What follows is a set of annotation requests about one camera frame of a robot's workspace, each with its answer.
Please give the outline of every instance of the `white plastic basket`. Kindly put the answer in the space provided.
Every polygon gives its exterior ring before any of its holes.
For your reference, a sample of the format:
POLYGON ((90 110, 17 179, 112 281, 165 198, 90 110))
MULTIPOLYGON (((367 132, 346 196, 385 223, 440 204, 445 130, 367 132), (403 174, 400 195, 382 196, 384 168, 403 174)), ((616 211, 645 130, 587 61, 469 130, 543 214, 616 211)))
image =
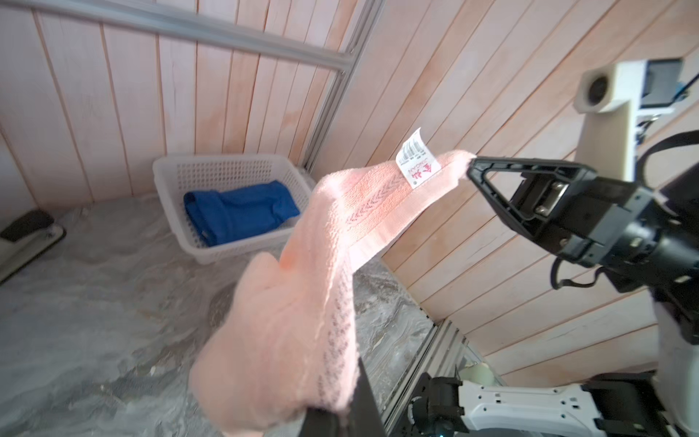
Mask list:
POLYGON ((301 212, 310 198, 310 189, 301 174, 287 158, 279 155, 170 156, 157 159, 153 163, 153 173, 170 229, 182 249, 200 264, 283 243, 298 217, 287 220, 272 232, 209 248, 201 241, 185 212, 182 198, 186 192, 200 189, 224 192, 279 180, 289 189, 301 212))

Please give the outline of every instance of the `black strap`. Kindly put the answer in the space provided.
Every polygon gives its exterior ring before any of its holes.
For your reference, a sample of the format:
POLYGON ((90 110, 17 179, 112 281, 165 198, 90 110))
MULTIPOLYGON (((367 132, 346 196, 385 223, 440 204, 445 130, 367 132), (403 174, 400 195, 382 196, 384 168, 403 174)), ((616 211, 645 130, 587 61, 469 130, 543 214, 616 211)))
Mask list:
POLYGON ((603 267, 598 268, 595 271, 595 279, 587 284, 581 284, 579 282, 575 282, 572 279, 564 279, 559 281, 558 276, 559 276, 559 268, 561 267, 561 263, 563 262, 563 258, 556 257, 554 260, 553 265, 551 266, 551 288, 553 289, 561 289, 563 287, 576 287, 576 288, 590 288, 593 287, 597 283, 597 278, 600 277, 602 274, 603 267))
POLYGON ((699 144, 699 131, 682 132, 671 137, 665 138, 661 142, 650 147, 636 162, 636 180, 643 185, 648 186, 646 182, 645 168, 648 158, 657 152, 663 150, 682 147, 685 145, 699 144))

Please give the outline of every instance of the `gray marble countertop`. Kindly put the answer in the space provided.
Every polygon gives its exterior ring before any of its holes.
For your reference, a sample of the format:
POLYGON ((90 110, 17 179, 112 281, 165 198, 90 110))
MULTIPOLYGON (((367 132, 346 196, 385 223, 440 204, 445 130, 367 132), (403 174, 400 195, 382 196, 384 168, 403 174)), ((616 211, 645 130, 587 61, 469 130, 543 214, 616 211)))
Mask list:
MULTIPOLYGON (((67 237, 0 286, 0 436, 218 436, 187 374, 252 254, 198 265, 155 195, 58 222, 67 237)), ((432 323, 377 259, 355 274, 354 290, 381 408, 432 323)))

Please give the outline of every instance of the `folded blue towel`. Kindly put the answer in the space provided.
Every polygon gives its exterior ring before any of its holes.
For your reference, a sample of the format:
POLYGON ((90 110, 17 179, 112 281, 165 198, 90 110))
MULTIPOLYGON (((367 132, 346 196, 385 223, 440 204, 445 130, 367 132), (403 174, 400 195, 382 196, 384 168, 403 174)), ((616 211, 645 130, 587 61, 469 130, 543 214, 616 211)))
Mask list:
POLYGON ((209 247, 264 234, 301 214, 278 180, 225 193, 191 191, 185 194, 185 210, 209 247))

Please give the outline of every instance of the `white tag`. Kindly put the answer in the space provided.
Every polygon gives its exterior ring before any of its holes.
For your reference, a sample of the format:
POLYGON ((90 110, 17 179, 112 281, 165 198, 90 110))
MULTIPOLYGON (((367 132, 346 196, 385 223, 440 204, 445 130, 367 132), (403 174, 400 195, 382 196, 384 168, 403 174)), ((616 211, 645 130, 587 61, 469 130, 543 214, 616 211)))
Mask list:
POLYGON ((419 187, 423 182, 442 169, 434 155, 422 142, 420 128, 403 143, 398 152, 396 163, 411 187, 419 187))

